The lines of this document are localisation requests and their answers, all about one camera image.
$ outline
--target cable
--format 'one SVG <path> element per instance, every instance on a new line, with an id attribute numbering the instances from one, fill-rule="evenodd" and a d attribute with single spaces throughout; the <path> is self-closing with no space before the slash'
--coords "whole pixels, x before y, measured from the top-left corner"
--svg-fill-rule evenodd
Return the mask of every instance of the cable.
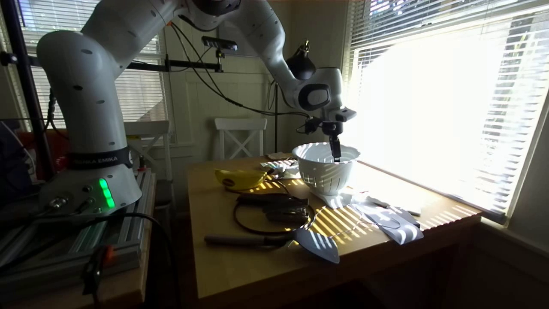
<path id="1" fill-rule="evenodd" d="M 175 31 L 175 36 L 176 36 L 176 39 L 178 39 L 178 43 L 180 43 L 185 57 L 190 60 L 188 53 L 185 51 L 185 45 L 183 45 L 181 38 L 185 38 L 185 41 L 188 43 L 188 46 L 190 46 L 190 48 L 193 50 L 193 53 L 199 57 L 199 51 L 193 48 L 193 45 L 192 45 L 192 41 L 188 39 L 188 36 L 187 36 L 175 22 L 171 22 L 169 26 L 171 26 L 171 29 Z M 217 82 L 212 79 L 212 76 L 211 76 L 207 70 L 205 70 L 205 74 L 207 74 L 211 84 L 205 82 L 204 77 L 202 77 L 195 69 L 192 69 L 192 70 L 193 70 L 193 74 L 200 79 L 200 82 L 202 82 L 207 89 L 211 89 L 214 94 L 217 94 L 219 98 L 223 98 L 224 101 L 228 101 L 228 103 L 231 103 L 231 105 L 235 105 L 235 106 L 238 106 L 238 108 L 248 110 L 248 112 L 254 112 L 254 113 L 259 113 L 259 115 L 267 115 L 267 117 L 274 117 L 274 115 L 298 115 L 298 117 L 307 117 L 307 118 L 310 118 L 310 115 L 308 115 L 308 113 L 303 113 L 303 112 L 274 113 L 274 112 L 267 112 L 267 110 L 259 110 L 259 108 L 247 106 L 247 105 L 243 105 L 243 103 L 240 103 L 240 101 L 235 101 L 235 100 L 228 98 L 228 96 L 219 89 Z"/>
<path id="2" fill-rule="evenodd" d="M 180 297 L 178 297 L 178 292 L 180 292 L 180 283 L 178 283 L 178 276 L 176 276 L 178 271 L 175 270 L 175 261 L 176 261 L 176 259 L 175 259 L 175 251 L 173 251 L 173 245 L 171 245 L 171 240 L 169 240 L 168 232 L 166 232 L 154 218 L 151 218 L 151 216 L 147 216 L 147 215 L 144 215 L 144 213 L 121 213 L 123 209 L 125 209 L 125 208 L 120 208 L 120 209 L 116 209 L 115 213 L 108 215 L 108 216 L 92 218 L 92 220 L 89 220 L 89 221 L 85 221 L 85 223 L 82 223 L 82 225 L 77 225 L 77 227 L 70 228 L 68 232 L 61 233 L 60 237 L 55 237 L 55 239 L 51 239 L 49 242 L 46 242 L 46 244 L 42 244 L 42 245 L 39 245 L 39 247 L 25 252 L 25 254 L 15 257 L 15 259 L 12 259 L 10 263 L 1 264 L 1 266 L 0 266 L 0 275 L 5 273 L 5 271 L 8 271 L 10 268 L 13 268 L 13 266 L 17 266 L 17 264 L 30 259 L 32 256 L 36 256 L 36 254 L 39 254 L 39 252 L 53 247 L 53 245 L 58 244 L 60 240 L 63 240 L 63 239 L 77 233 L 79 230 L 82 230 L 82 228 L 85 228 L 85 227 L 91 227 L 91 225 L 96 225 L 96 223 L 101 223 L 101 221 L 120 220 L 120 218 L 132 218 L 132 216 L 133 216 L 133 218 L 144 218 L 144 220 L 149 220 L 149 221 L 152 223 L 152 227 L 156 227 L 156 228 L 161 230 L 161 235 L 163 235 L 163 239 L 164 239 L 164 242 L 166 242 L 166 249 L 168 249 L 168 256 L 169 256 L 169 264 L 171 264 L 171 268 L 173 268 L 173 271 L 171 271 L 171 280 L 173 280 L 173 288 L 175 288 L 175 304 L 176 304 L 176 307 L 181 307 L 181 300 L 180 300 Z"/>

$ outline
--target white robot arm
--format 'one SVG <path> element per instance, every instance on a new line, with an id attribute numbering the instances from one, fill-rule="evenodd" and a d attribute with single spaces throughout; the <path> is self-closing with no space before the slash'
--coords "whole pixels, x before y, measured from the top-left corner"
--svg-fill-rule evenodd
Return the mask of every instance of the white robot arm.
<path id="1" fill-rule="evenodd" d="M 283 58 L 284 31 L 266 0 L 101 0 L 80 33 L 41 38 L 37 58 L 68 130 L 68 170 L 44 185 L 41 201 L 61 213 L 109 213 L 140 197 L 128 165 L 115 79 L 173 19 L 211 31 L 229 24 L 257 51 L 288 105 L 310 115 L 307 130 L 338 134 L 353 112 L 341 106 L 338 69 L 298 74 Z"/>

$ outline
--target wall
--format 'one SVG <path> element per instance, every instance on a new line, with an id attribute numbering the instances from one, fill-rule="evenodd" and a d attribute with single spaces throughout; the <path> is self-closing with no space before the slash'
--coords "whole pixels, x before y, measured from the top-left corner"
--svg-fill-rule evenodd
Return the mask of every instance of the wall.
<path id="1" fill-rule="evenodd" d="M 549 125 L 545 122 L 509 230 L 549 252 Z"/>

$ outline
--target window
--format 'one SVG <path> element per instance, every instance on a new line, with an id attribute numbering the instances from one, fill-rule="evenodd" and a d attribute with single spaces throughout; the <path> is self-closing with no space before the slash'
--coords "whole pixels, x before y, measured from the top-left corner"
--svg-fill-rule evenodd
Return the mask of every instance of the window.
<path id="1" fill-rule="evenodd" d="M 79 31 L 85 24 L 97 0 L 18 0 L 22 33 L 29 55 L 36 55 L 39 38 L 55 29 Z M 135 62 L 157 64 L 157 38 L 142 48 Z M 41 67 L 32 67 L 41 112 L 48 115 L 49 82 Z M 164 120 L 164 96 L 161 74 L 152 70 L 123 70 L 116 79 L 118 101 L 125 122 Z M 61 113 L 55 110 L 55 125 L 65 127 Z"/>
<path id="2" fill-rule="evenodd" d="M 341 141 L 509 216 L 545 117 L 543 0 L 355 0 Z"/>

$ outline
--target black cable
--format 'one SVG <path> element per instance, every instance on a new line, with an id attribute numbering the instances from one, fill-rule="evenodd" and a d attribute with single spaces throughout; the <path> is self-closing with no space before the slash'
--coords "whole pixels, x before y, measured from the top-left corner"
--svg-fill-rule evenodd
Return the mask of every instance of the black cable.
<path id="1" fill-rule="evenodd" d="M 176 36 L 176 39 L 178 39 L 178 43 L 180 43 L 185 57 L 190 60 L 188 53 L 187 53 L 185 48 L 183 48 L 181 36 L 185 38 L 185 41 L 188 43 L 188 46 L 190 46 L 190 48 L 195 51 L 195 55 L 199 57 L 199 51 L 193 48 L 193 45 L 192 45 L 192 41 L 188 39 L 188 36 L 187 36 L 176 24 L 171 22 L 169 26 L 171 26 L 171 29 L 175 31 L 175 36 Z M 223 98 L 224 101 L 228 101 L 228 103 L 231 103 L 231 105 L 235 105 L 235 106 L 238 106 L 238 108 L 248 110 L 248 112 L 254 112 L 254 113 L 259 113 L 259 115 L 269 115 L 269 117 L 274 117 L 274 115 L 298 115 L 298 117 L 307 117 L 307 118 L 310 118 L 310 115 L 308 115 L 308 113 L 303 113 L 303 112 L 274 113 L 274 112 L 266 112 L 266 110 L 259 110 L 259 108 L 252 108 L 252 106 L 242 105 L 240 101 L 235 101 L 235 100 L 228 98 L 228 96 L 219 89 L 217 82 L 212 79 L 212 76 L 211 76 L 207 70 L 205 70 L 205 74 L 207 74 L 207 77 L 211 79 L 211 84 L 212 84 L 212 86 L 211 86 L 209 82 L 205 82 L 204 77 L 202 77 L 195 69 L 192 69 L 192 70 L 195 72 L 195 76 L 200 79 L 200 82 L 202 82 L 207 89 L 211 89 L 214 94 L 217 94 L 219 98 Z"/>
<path id="2" fill-rule="evenodd" d="M 178 297 L 178 292 L 180 292 L 180 283 L 178 283 L 178 271 L 175 270 L 175 251 L 173 251 L 173 245 L 171 245 L 171 240 L 169 240 L 169 235 L 168 232 L 159 225 L 159 221 L 156 221 L 154 218 L 144 215 L 144 213 L 121 213 L 125 208 L 120 208 L 116 211 L 113 211 L 111 215 L 108 216 L 99 216 L 99 218 L 92 218 L 82 225 L 77 225 L 73 228 L 70 228 L 68 232 L 51 239 L 49 242 L 39 245 L 39 247 L 34 247 L 32 251 L 22 254 L 22 256 L 17 256 L 15 259 L 12 259 L 10 263 L 5 263 L 0 266 L 0 275 L 3 271 L 8 271 L 10 268 L 30 259 L 32 256 L 53 247 L 55 244 L 58 244 L 60 240 L 70 237 L 70 235 L 75 235 L 79 230 L 85 228 L 85 227 L 91 227 L 91 225 L 96 225 L 96 223 L 101 223 L 101 221 L 111 221 L 111 220 L 120 220 L 120 218 L 128 218 L 128 216 L 133 216 L 133 218 L 144 218 L 144 220 L 149 220 L 152 223 L 152 227 L 159 228 L 164 242 L 166 242 L 166 249 L 168 249 L 168 256 L 169 256 L 169 264 L 173 268 L 171 271 L 171 280 L 173 280 L 173 288 L 175 288 L 175 304 L 176 307 L 181 307 L 181 300 Z"/>
<path id="3" fill-rule="evenodd" d="M 240 220 L 238 220 L 238 209 L 242 208 L 243 204 L 235 204 L 235 208 L 233 208 L 233 221 L 242 228 L 242 230 L 245 230 L 245 232 L 248 232 L 248 233 L 257 233 L 257 235 L 288 235 L 288 233 L 291 233 L 291 232 L 284 232 L 284 230 L 255 230 L 255 228 L 250 228 L 250 227 L 247 227 L 247 225 L 243 225 Z"/>
<path id="4" fill-rule="evenodd" d="M 257 230 L 257 228 L 252 228 L 252 227 L 247 227 L 247 225 L 243 225 L 242 221 L 240 221 L 240 218 L 238 218 L 238 211 L 243 208 L 243 204 L 240 204 L 240 203 L 236 203 L 235 206 L 233 206 L 233 221 L 242 228 L 242 230 L 245 230 L 245 232 L 248 232 L 248 233 L 255 233 L 255 235 L 272 235 L 272 237 L 276 237 L 276 235 L 290 235 L 290 233 L 293 233 L 293 230 L 295 228 L 291 228 L 290 232 L 288 230 Z M 307 204 L 305 206 L 307 208 L 307 211 L 308 211 L 308 216 L 307 216 L 307 221 L 302 225 L 302 227 L 308 227 L 312 221 L 314 221 L 314 218 L 315 218 L 315 211 Z"/>

